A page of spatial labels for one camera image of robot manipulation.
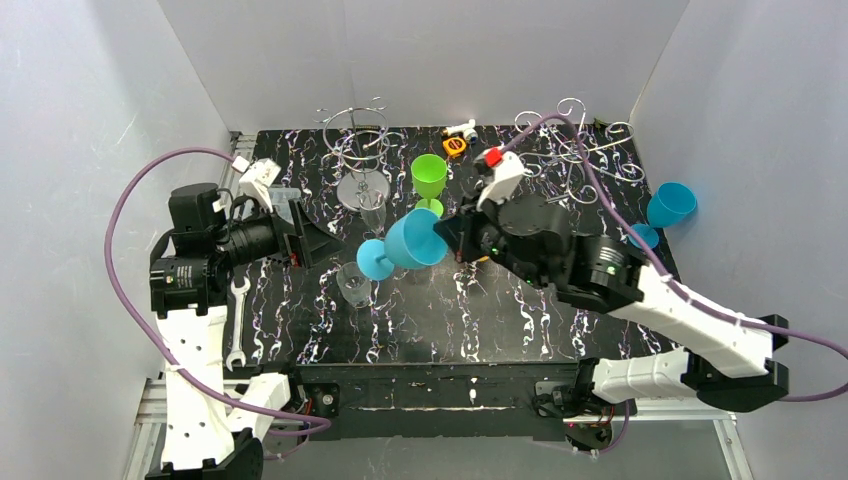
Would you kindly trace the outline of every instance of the glass cup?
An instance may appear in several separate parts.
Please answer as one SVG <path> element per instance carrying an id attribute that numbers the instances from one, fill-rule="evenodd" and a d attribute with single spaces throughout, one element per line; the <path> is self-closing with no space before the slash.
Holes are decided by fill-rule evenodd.
<path id="1" fill-rule="evenodd" d="M 362 221 L 374 235 L 379 237 L 383 234 L 386 224 L 386 197 L 383 192 L 372 189 L 363 190 L 357 196 Z"/>
<path id="2" fill-rule="evenodd" d="M 356 262 L 342 265 L 336 273 L 336 282 L 344 299 L 354 308 L 371 305 L 371 280 L 362 273 Z"/>

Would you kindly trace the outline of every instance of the black and white marble surface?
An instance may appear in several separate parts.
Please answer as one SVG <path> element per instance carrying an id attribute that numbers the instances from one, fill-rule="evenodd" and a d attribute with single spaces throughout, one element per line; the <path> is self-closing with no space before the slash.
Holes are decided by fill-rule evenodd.
<path id="1" fill-rule="evenodd" d="M 477 130 L 486 146 L 505 143 L 516 134 L 512 126 Z M 612 140 L 603 130 L 589 126 L 588 131 L 590 145 Z M 395 146 L 380 167 L 392 188 L 387 228 L 419 200 L 409 174 L 412 160 L 424 153 L 444 157 L 435 127 L 392 132 Z M 339 135 L 333 132 L 331 141 Z M 550 151 L 549 139 L 538 135 L 517 149 Z M 263 131 L 258 136 L 254 157 L 270 157 L 281 165 L 277 182 L 301 189 L 308 214 L 343 239 L 346 249 L 310 271 L 268 261 L 247 268 L 252 288 L 245 306 L 243 349 L 249 363 L 567 361 L 628 358 L 672 348 L 667 339 L 637 324 L 558 303 L 551 291 L 537 291 L 493 262 L 460 265 L 450 255 L 430 269 L 396 269 L 389 279 L 373 283 L 372 307 L 352 308 L 342 298 L 335 275 L 341 265 L 355 260 L 357 247 L 374 236 L 359 215 L 336 198 L 335 186 L 346 170 L 336 157 L 325 157 L 327 152 L 320 130 Z M 592 155 L 593 164 L 623 176 L 632 173 L 623 171 L 622 164 L 638 164 L 629 141 Z M 536 160 L 525 158 L 528 163 Z M 449 161 L 449 169 L 441 196 L 445 216 L 457 208 L 463 188 L 470 190 L 477 181 L 470 155 Z M 543 177 L 525 179 L 519 193 L 563 193 L 566 169 L 561 164 Z M 579 172 L 572 178 L 581 183 Z M 602 175 L 601 181 L 626 220 L 645 220 L 650 192 L 644 180 L 631 184 Z M 600 202 L 584 205 L 569 199 L 560 204 L 570 212 L 575 231 L 626 241 Z M 676 271 L 664 238 L 658 252 Z"/>

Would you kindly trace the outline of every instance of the orange object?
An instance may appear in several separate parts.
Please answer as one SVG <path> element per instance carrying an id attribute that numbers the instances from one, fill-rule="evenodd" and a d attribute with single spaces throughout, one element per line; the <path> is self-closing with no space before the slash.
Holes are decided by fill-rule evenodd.
<path id="1" fill-rule="evenodd" d="M 442 146 L 445 147 L 445 152 L 448 154 L 450 158 L 456 158 L 462 155 L 462 152 L 468 148 L 468 144 L 465 143 L 465 140 L 462 137 L 451 137 L 442 142 Z"/>

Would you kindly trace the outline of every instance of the table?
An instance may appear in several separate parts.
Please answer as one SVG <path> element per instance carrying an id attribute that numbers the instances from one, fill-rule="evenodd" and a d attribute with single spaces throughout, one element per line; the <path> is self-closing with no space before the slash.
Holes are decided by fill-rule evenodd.
<path id="1" fill-rule="evenodd" d="M 381 168 L 392 185 L 387 227 L 419 200 L 409 174 L 412 160 L 424 153 L 445 155 L 438 130 L 391 130 L 395 146 Z M 517 133 L 512 126 L 477 130 L 486 146 L 506 143 Z M 588 133 L 590 143 L 608 141 L 601 129 L 588 126 Z M 339 135 L 333 132 L 331 140 Z M 547 152 L 548 139 L 533 135 L 516 151 Z M 644 356 L 672 348 L 667 339 L 639 325 L 560 304 L 552 292 L 523 284 L 493 262 L 460 265 L 451 256 L 430 269 L 397 269 L 389 279 L 374 283 L 371 308 L 352 308 L 338 290 L 335 273 L 354 261 L 363 241 L 374 237 L 358 214 L 338 202 L 335 185 L 346 171 L 335 157 L 324 157 L 327 152 L 320 130 L 263 131 L 257 136 L 254 158 L 270 157 L 281 165 L 277 182 L 300 188 L 310 217 L 341 238 L 346 248 L 310 271 L 269 261 L 246 269 L 254 286 L 244 318 L 243 350 L 249 363 L 562 362 L 586 356 Z M 592 155 L 593 164 L 608 165 L 613 172 L 621 173 L 620 165 L 628 161 L 639 164 L 630 141 Z M 565 165 L 552 167 L 544 177 L 522 182 L 519 193 L 560 194 L 565 172 Z M 580 181 L 579 172 L 573 178 Z M 455 211 L 463 189 L 471 190 L 478 179 L 470 155 L 449 161 L 448 184 L 441 196 L 445 215 Z M 645 181 L 633 185 L 602 175 L 601 182 L 626 220 L 645 220 L 650 199 Z M 622 228 L 600 202 L 583 205 L 568 199 L 561 204 L 575 231 L 624 241 Z M 661 238 L 660 258 L 676 272 Z"/>

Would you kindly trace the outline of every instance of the silver wrench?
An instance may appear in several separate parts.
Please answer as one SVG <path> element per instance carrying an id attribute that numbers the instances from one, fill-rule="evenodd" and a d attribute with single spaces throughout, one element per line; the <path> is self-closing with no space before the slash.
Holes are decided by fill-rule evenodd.
<path id="1" fill-rule="evenodd" d="M 244 299 L 247 297 L 247 292 L 250 291 L 250 279 L 244 277 L 244 285 L 236 286 L 236 279 L 230 283 L 230 291 L 233 292 L 233 297 L 236 299 L 236 312 L 233 315 L 233 347 L 230 349 L 230 354 L 227 355 L 227 369 L 233 371 L 233 362 L 241 360 L 241 366 L 247 363 L 247 357 L 241 351 L 241 329 L 244 326 Z"/>

